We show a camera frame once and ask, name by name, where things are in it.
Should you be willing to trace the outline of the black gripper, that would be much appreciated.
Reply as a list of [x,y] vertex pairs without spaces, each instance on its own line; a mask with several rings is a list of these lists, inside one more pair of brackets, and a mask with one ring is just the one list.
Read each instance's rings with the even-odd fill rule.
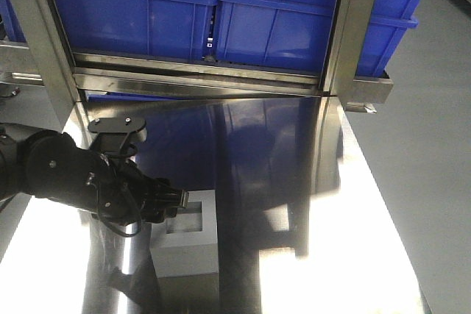
[[159,224],[188,206],[188,191],[143,174],[134,162],[113,163],[103,176],[90,172],[88,186],[96,194],[93,214],[104,224]]

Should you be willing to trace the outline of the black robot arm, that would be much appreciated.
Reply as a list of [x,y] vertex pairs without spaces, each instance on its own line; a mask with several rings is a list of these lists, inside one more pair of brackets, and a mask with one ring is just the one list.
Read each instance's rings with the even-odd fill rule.
[[146,138],[142,118],[97,118],[87,149],[65,132],[1,124],[1,200],[18,193],[88,211],[109,225],[161,223],[186,207],[188,192],[151,178],[132,157]]

